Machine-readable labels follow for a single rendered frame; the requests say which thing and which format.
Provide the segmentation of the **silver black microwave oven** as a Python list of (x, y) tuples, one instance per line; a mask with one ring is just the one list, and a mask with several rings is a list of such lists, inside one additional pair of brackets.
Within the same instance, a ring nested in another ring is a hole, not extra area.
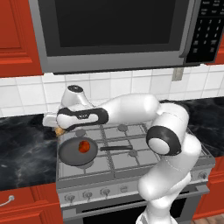
[(189, 53), (179, 57), (189, 0), (29, 0), (45, 73), (196, 67), (214, 60), (224, 0), (201, 0)]

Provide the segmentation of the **grey wall socket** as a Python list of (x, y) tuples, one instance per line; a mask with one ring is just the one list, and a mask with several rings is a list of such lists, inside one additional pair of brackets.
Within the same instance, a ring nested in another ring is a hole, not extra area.
[(172, 80), (173, 81), (181, 81), (183, 77), (184, 68), (177, 67), (173, 69)]

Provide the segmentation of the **red drawer front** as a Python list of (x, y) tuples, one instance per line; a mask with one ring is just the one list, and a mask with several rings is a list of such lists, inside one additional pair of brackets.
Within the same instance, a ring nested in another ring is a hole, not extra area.
[(20, 208), (35, 207), (38, 201), (37, 187), (23, 187), (13, 190), (0, 192), (0, 204), (6, 202), (10, 195), (14, 195), (15, 199), (6, 206), (0, 207), (0, 213), (12, 211)]

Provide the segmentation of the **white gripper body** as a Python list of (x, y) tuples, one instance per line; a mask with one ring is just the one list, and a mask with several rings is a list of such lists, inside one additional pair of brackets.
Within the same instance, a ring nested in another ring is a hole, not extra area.
[(57, 128), (58, 124), (56, 121), (55, 114), (45, 114), (43, 117), (42, 124), (46, 127)]

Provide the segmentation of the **red base cupboard door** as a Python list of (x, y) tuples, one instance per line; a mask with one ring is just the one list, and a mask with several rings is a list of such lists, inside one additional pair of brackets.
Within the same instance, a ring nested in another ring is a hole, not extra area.
[(42, 210), (0, 213), (0, 224), (47, 224)]

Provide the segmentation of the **dark grey frying pan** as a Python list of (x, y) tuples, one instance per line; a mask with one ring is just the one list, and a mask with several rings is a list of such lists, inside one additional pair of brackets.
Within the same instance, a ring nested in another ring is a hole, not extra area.
[[(87, 153), (79, 152), (79, 143), (81, 141), (89, 141), (90, 150)], [(129, 151), (132, 149), (132, 146), (126, 145), (103, 146), (99, 148), (96, 141), (89, 137), (72, 137), (59, 146), (58, 154), (62, 163), (71, 166), (82, 166), (92, 162), (96, 158), (98, 151)]]

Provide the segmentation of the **silver gas stove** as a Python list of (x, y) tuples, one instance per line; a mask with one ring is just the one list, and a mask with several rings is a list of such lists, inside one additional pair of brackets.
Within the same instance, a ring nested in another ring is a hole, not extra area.
[[(160, 156), (152, 152), (146, 144), (145, 137), (148, 127), (147, 123), (99, 125), (84, 127), (60, 136), (59, 144), (72, 137), (89, 137), (95, 140), (100, 148), (117, 145), (133, 147), (132, 150), (99, 151), (91, 164), (86, 164), (82, 168), (59, 161), (56, 190), (59, 195), (60, 208), (68, 204), (78, 205), (84, 201), (138, 194), (137, 181), (160, 160)], [(121, 186), (128, 186), (129, 190), (120, 192)], [(102, 188), (110, 190), (108, 196), (101, 195)], [(93, 194), (90, 199), (84, 199), (82, 196), (87, 191)], [(65, 200), (67, 194), (75, 196), (72, 203)]]

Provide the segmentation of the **black glass oven door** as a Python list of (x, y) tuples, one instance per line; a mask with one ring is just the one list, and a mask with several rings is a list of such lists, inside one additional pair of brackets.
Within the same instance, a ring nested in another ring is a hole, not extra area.
[[(102, 215), (82, 217), (81, 219), (63, 218), (63, 221), (65, 224), (136, 224), (136, 220), (139, 215), (130, 213), (129, 211), (118, 211), (114, 213), (105, 213)], [(181, 222), (178, 221), (178, 224), (190, 224), (191, 219), (183, 220)]]

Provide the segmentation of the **red tomato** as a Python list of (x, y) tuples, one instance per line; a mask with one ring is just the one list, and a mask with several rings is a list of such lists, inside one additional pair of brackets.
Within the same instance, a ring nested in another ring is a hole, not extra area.
[(89, 141), (81, 141), (79, 143), (79, 152), (80, 153), (87, 153), (89, 150), (90, 150)]

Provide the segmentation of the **red base cupboard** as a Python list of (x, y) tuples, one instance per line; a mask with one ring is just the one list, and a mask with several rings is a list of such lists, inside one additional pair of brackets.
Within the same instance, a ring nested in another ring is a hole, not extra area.
[(224, 165), (212, 169), (206, 186), (210, 193), (201, 197), (194, 220), (224, 214)]

